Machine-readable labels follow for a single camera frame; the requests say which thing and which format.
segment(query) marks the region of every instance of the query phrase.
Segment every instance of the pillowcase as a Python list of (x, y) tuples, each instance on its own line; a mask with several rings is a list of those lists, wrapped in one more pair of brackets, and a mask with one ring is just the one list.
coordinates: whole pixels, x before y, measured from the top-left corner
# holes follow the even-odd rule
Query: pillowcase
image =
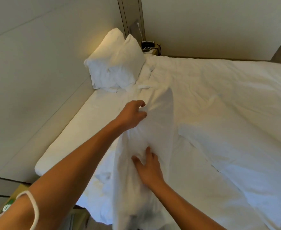
[(124, 44), (112, 55), (108, 68), (116, 84), (126, 88), (137, 81), (144, 63), (145, 56), (137, 40), (129, 34)]
[(216, 98), (179, 134), (209, 158), (246, 196), (270, 229), (281, 229), (281, 143)]
[(281, 64), (207, 60), (202, 78), (224, 102), (281, 142)]
[(147, 117), (118, 140), (113, 172), (114, 230), (159, 229), (171, 221), (157, 197), (142, 184), (131, 160), (136, 155), (144, 163), (150, 146), (167, 181), (174, 135), (173, 94), (170, 88), (150, 87), (143, 85), (137, 96), (146, 103), (140, 111), (146, 111)]
[(108, 65), (114, 53), (125, 42), (123, 33), (114, 28), (104, 37), (97, 49), (84, 61), (84, 65), (89, 68), (94, 89), (118, 87), (113, 74), (109, 73)]

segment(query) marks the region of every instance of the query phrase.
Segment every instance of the hand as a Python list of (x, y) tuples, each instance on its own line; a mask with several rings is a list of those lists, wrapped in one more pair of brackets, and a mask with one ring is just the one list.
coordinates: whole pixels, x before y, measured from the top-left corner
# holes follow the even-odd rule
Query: hand
[(146, 148), (146, 164), (136, 157), (132, 156), (132, 161), (136, 167), (136, 170), (141, 178), (141, 181), (152, 190), (154, 185), (164, 182), (163, 173), (159, 164), (159, 157), (154, 153), (151, 153), (150, 147)]
[(147, 116), (146, 112), (139, 111), (139, 108), (145, 105), (142, 100), (128, 102), (115, 120), (123, 127), (124, 131), (134, 128)]

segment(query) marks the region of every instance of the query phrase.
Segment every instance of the beige wall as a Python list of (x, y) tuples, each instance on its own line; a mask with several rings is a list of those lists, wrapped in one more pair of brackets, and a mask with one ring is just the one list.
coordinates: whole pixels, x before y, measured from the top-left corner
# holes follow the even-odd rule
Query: beige wall
[(83, 61), (114, 27), (117, 0), (0, 0), (0, 176), (34, 179), (93, 92)]
[(281, 0), (142, 0), (146, 40), (163, 55), (270, 60)]

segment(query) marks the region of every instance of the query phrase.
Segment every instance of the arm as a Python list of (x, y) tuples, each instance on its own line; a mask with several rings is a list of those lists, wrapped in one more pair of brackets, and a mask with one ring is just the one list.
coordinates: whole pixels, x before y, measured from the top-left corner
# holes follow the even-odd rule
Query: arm
[[(118, 117), (40, 177), (29, 190), (38, 208), (36, 229), (57, 229), (85, 190), (100, 160), (112, 142), (146, 117), (139, 112), (141, 100), (126, 104)], [(0, 229), (30, 229), (34, 211), (22, 196), (0, 218)]]
[(182, 230), (226, 230), (207, 215), (189, 204), (166, 184), (158, 156), (146, 149), (146, 164), (132, 160), (142, 182), (156, 195)]

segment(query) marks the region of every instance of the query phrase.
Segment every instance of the white string bracelet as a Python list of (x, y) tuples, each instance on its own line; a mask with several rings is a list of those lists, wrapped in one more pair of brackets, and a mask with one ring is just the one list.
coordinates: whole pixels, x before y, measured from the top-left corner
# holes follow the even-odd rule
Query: white string bracelet
[(16, 197), (16, 199), (18, 199), (20, 196), (22, 196), (22, 195), (24, 195), (24, 194), (26, 194), (26, 195), (29, 197), (29, 199), (30, 199), (30, 201), (31, 201), (31, 204), (32, 204), (32, 206), (33, 206), (33, 209), (34, 209), (34, 221), (33, 221), (33, 224), (32, 224), (32, 226), (31, 226), (30, 230), (35, 230), (36, 225), (37, 225), (37, 222), (39, 221), (39, 207), (37, 206), (36, 201), (35, 201), (33, 195), (32, 195), (32, 194), (30, 193), (30, 191), (28, 191), (28, 190), (21, 192), (21, 193)]

